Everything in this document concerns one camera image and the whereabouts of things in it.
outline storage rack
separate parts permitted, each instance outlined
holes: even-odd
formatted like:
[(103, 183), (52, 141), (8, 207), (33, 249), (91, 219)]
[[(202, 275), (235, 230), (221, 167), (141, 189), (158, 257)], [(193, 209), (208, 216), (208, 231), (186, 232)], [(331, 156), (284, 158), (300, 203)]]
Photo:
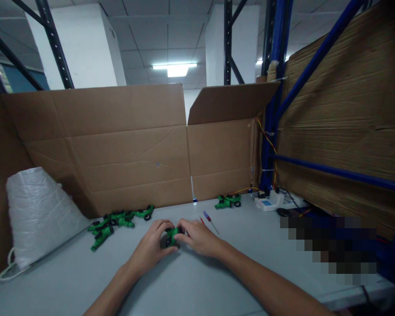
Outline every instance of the storage rack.
[[(48, 37), (48, 41), (50, 42), (51, 50), (53, 51), (53, 55), (57, 63), (58, 70), (60, 72), (61, 80), (63, 81), (63, 85), (65, 89), (74, 89), (75, 87), (73, 86), (72, 77), (70, 76), (70, 72), (67, 67), (65, 54), (63, 53), (63, 48), (61, 47), (61, 43), (57, 35), (56, 26), (54, 25), (53, 17), (51, 15), (50, 7), (48, 6), (47, 0), (35, 0), (38, 7), (39, 15), (35, 13), (30, 7), (28, 7), (22, 0), (12, 1), (44, 27)], [(44, 90), (44, 88), (30, 74), (26, 67), (21, 63), (21, 61), (16, 57), (16, 55), (10, 50), (10, 48), (1, 38), (0, 50), (29, 81), (29, 83), (33, 85), (35, 89)], [(1, 81), (1, 78), (0, 93), (7, 93)]]
[[(228, 85), (231, 84), (231, 71), (229, 71), (231, 68), (233, 69), (238, 82), (243, 84), (243, 79), (241, 79), (241, 75), (231, 57), (231, 29), (232, 24), (237, 18), (237, 15), (241, 12), (245, 4), (246, 0), (242, 0), (238, 5), (234, 16), (231, 17), (232, 2), (231, 0), (224, 0), (224, 84)], [(267, 74), (268, 66), (272, 60), (278, 61), (278, 66), (276, 68), (276, 79), (281, 81), (281, 84), (275, 96), (266, 106), (265, 132), (270, 138), (274, 147), (277, 146), (278, 124), (281, 120), (282, 115), (291, 105), (304, 84), (319, 66), (323, 58), (326, 56), (328, 51), (337, 41), (338, 37), (342, 34), (345, 28), (348, 26), (352, 18), (357, 14), (359, 9), (362, 8), (362, 10), (366, 10), (367, 8), (371, 7), (372, 1), (351, 0), (351, 2), (345, 8), (344, 12), (341, 14), (338, 21), (333, 26), (332, 30), (326, 36), (325, 40), (313, 56), (312, 60), (309, 62), (303, 73), (298, 78), (290, 93), (281, 103), (285, 71), (285, 54), (287, 52), (292, 5), (293, 0), (267, 0), (266, 4), (265, 36), (262, 56), (262, 75)], [(275, 172), (274, 164), (276, 160), (282, 160), (295, 165), (395, 191), (395, 181), (367, 176), (362, 173), (333, 168), (326, 165), (320, 165), (300, 159), (275, 154), (273, 148), (269, 145), (266, 139), (263, 140), (262, 176), (259, 185), (262, 190), (271, 190), (273, 187), (273, 175)]]

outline pixelated area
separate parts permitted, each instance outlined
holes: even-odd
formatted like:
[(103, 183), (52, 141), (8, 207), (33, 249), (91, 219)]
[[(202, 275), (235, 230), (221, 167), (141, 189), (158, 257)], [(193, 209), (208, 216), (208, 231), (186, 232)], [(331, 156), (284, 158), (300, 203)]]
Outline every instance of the pixelated area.
[(281, 217), (281, 237), (297, 240), (297, 251), (312, 251), (322, 272), (342, 275), (340, 283), (367, 285), (377, 272), (376, 223), (360, 217)]

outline fluorescent light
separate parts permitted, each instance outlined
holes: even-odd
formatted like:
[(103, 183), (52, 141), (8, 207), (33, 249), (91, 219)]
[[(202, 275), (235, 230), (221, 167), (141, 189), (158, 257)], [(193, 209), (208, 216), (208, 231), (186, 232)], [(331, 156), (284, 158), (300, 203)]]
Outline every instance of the fluorescent light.
[(174, 65), (156, 65), (152, 66), (153, 69), (167, 69), (167, 76), (172, 77), (185, 77), (190, 67), (196, 67), (197, 64), (174, 64)]

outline screwdriver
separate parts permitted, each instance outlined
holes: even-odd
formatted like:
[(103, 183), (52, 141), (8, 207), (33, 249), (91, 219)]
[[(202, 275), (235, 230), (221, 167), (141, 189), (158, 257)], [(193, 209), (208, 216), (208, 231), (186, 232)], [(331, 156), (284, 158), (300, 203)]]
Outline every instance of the screwdriver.
[(221, 234), (219, 233), (219, 231), (217, 230), (217, 228), (215, 227), (214, 223), (212, 222), (211, 218), (209, 217), (208, 213), (203, 211), (203, 215), (205, 215), (206, 219), (208, 220), (208, 222), (210, 222), (212, 224), (212, 226), (214, 226), (216, 232), (218, 233), (218, 235), (221, 237)]

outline gray table surface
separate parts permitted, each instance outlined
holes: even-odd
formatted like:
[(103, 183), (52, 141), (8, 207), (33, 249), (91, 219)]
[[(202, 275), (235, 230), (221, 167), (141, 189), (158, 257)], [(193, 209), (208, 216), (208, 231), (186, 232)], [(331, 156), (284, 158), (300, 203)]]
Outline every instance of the gray table surface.
[[(206, 210), (222, 239), (284, 276), (332, 310), (364, 302), (361, 287), (342, 285), (326, 264), (313, 262), (311, 251), (280, 229), (276, 212), (258, 209), (251, 195), (242, 207), (215, 210), (216, 200), (156, 209), (152, 220), (135, 218), (136, 227), (116, 228), (98, 249), (86, 231), (71, 239), (16, 279), (0, 283), (0, 315), (82, 315), (125, 263), (151, 222), (198, 219)], [(372, 299), (393, 295), (395, 286), (371, 275)], [(201, 257), (185, 245), (163, 259), (131, 290), (120, 315), (266, 315), (241, 282), (216, 260)]]

